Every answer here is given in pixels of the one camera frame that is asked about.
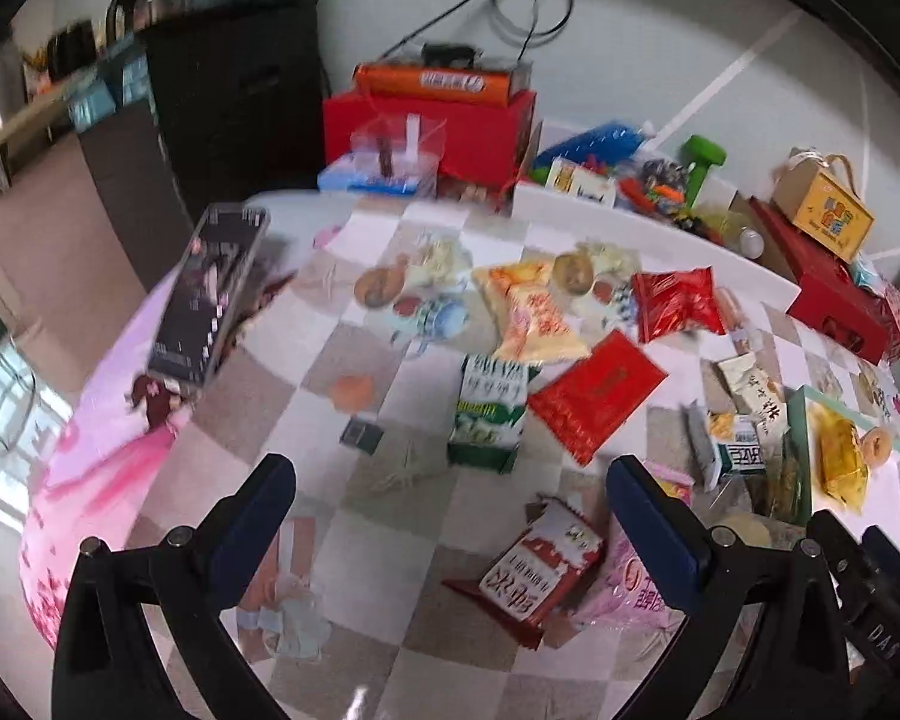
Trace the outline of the purple swiss roll packet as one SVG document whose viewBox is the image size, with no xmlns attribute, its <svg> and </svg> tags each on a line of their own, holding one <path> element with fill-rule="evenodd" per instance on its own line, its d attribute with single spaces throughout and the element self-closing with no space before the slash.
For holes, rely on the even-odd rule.
<svg viewBox="0 0 900 720">
<path fill-rule="evenodd" d="M 605 491 L 608 518 L 606 553 L 600 571 L 572 611 L 576 631 L 591 628 L 667 631 L 671 611 L 617 518 L 613 495 Z"/>
</svg>

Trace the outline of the yellow soft bread packet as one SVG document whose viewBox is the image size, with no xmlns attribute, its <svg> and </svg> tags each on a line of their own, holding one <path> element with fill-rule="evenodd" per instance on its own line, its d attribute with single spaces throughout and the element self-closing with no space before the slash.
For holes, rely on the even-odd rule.
<svg viewBox="0 0 900 720">
<path fill-rule="evenodd" d="M 863 511 L 868 466 L 862 457 L 857 426 L 850 419 L 820 406 L 814 411 L 818 466 L 824 492 L 854 514 Z"/>
</svg>

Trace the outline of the white green small snack packet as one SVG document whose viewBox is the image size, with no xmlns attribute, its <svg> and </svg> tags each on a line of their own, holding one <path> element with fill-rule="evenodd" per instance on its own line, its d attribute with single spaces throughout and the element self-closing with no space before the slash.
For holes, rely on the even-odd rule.
<svg viewBox="0 0 900 720">
<path fill-rule="evenodd" d="M 717 369 L 733 408 L 711 410 L 699 403 L 685 408 L 691 449 L 706 493 L 713 493 L 729 476 L 766 476 L 777 470 L 788 433 L 784 392 L 754 353 L 720 361 Z"/>
</svg>

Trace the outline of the green rimmed white tray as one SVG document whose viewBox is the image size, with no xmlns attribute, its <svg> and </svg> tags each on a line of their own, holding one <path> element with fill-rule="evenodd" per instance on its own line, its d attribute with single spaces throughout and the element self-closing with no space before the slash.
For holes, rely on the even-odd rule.
<svg viewBox="0 0 900 720">
<path fill-rule="evenodd" d="M 900 442 L 886 427 L 805 387 L 787 400 L 797 463 L 793 522 L 828 511 L 855 538 L 877 527 L 900 550 Z"/>
</svg>

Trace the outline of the red white biscuit packet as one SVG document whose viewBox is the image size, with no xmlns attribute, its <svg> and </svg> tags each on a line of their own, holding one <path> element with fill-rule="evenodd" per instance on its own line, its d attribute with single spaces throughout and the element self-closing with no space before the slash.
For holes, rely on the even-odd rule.
<svg viewBox="0 0 900 720">
<path fill-rule="evenodd" d="M 577 590 L 605 552 L 605 538 L 564 500 L 543 511 L 476 580 L 443 585 L 473 601 L 524 649 L 543 642 L 546 622 Z"/>
</svg>

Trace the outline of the flat red snack packet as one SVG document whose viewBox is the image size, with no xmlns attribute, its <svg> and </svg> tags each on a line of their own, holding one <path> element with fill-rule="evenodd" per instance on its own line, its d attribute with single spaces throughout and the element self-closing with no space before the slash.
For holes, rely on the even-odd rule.
<svg viewBox="0 0 900 720">
<path fill-rule="evenodd" d="M 567 454 L 587 466 L 667 377 L 637 344 L 613 330 L 588 358 L 531 394 L 528 406 Z"/>
</svg>

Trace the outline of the green white biscuit packet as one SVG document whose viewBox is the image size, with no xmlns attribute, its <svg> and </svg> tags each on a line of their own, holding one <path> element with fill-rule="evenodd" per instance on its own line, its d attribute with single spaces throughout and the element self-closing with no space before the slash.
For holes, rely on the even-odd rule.
<svg viewBox="0 0 900 720">
<path fill-rule="evenodd" d="M 468 355 L 453 411 L 447 457 L 452 465 L 508 475 L 523 439 L 528 388 L 541 369 Z"/>
</svg>

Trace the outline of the orange yellow snack packet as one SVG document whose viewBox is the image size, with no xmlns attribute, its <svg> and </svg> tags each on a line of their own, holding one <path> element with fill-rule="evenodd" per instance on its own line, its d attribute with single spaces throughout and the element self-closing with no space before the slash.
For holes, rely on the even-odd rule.
<svg viewBox="0 0 900 720">
<path fill-rule="evenodd" d="M 471 271 L 499 333 L 494 359 L 548 366 L 590 356 L 551 296 L 553 265 L 552 260 L 525 260 Z"/>
</svg>

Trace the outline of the black smartphone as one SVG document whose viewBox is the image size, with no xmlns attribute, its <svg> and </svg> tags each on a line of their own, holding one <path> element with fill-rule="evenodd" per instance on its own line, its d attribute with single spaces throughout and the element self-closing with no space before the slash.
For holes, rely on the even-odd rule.
<svg viewBox="0 0 900 720">
<path fill-rule="evenodd" d="M 149 376 L 193 394 L 206 387 L 237 319 L 269 226 L 264 208 L 213 203 L 180 260 L 148 359 Z"/>
</svg>

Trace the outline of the green dumbbell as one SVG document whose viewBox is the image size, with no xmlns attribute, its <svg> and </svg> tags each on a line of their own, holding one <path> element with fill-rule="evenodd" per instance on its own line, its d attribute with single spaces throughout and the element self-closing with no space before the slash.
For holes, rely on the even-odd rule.
<svg viewBox="0 0 900 720">
<path fill-rule="evenodd" d="M 685 204 L 692 206 L 701 193 L 709 171 L 725 164 L 727 152 L 723 146 L 709 138 L 691 135 L 681 146 L 681 158 L 686 172 Z"/>
</svg>

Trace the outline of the white cardboard toy box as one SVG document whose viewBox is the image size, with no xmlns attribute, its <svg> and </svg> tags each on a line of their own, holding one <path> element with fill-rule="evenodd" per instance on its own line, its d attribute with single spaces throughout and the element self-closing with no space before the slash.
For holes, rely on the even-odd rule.
<svg viewBox="0 0 900 720">
<path fill-rule="evenodd" d="M 616 203 L 616 181 L 613 177 L 601 176 L 564 158 L 554 158 L 549 166 L 546 187 L 580 200 L 608 206 Z"/>
</svg>

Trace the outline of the blue bead bag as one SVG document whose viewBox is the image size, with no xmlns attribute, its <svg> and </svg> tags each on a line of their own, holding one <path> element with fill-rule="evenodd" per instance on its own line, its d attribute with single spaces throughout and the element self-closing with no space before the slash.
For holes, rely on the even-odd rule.
<svg viewBox="0 0 900 720">
<path fill-rule="evenodd" d="M 571 161 L 579 166 L 594 160 L 605 166 L 616 166 L 628 160 L 644 142 L 644 133 L 624 122 L 611 121 L 590 130 L 578 130 L 544 119 L 532 168 L 549 167 L 554 160 Z"/>
</svg>

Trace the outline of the red box at back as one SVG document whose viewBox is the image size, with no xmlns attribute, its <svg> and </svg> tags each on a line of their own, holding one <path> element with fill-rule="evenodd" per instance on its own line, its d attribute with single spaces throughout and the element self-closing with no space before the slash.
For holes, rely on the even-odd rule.
<svg viewBox="0 0 900 720">
<path fill-rule="evenodd" d="M 406 117 L 421 117 L 421 146 L 436 145 L 440 174 L 491 190 L 515 182 L 535 118 L 536 93 L 523 91 L 505 107 L 449 103 L 439 99 L 336 94 L 323 103 L 325 156 L 331 161 L 351 149 L 354 133 L 374 125 L 406 133 Z"/>
</svg>

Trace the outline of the clear plastic box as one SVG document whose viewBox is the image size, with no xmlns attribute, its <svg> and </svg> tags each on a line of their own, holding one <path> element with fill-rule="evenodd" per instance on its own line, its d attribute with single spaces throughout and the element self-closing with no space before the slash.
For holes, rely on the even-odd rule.
<svg viewBox="0 0 900 720">
<path fill-rule="evenodd" d="M 445 153 L 445 122 L 386 114 L 351 135 L 352 187 L 393 197 L 434 197 Z"/>
</svg>

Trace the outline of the orange long box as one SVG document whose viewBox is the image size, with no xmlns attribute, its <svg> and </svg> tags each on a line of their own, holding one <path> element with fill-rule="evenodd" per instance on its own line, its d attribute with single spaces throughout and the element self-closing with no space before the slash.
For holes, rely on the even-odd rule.
<svg viewBox="0 0 900 720">
<path fill-rule="evenodd" d="M 473 68 L 367 62 L 354 68 L 352 81 L 365 94 L 507 107 L 517 94 L 532 87 L 532 75 L 528 62 L 482 62 Z"/>
</svg>

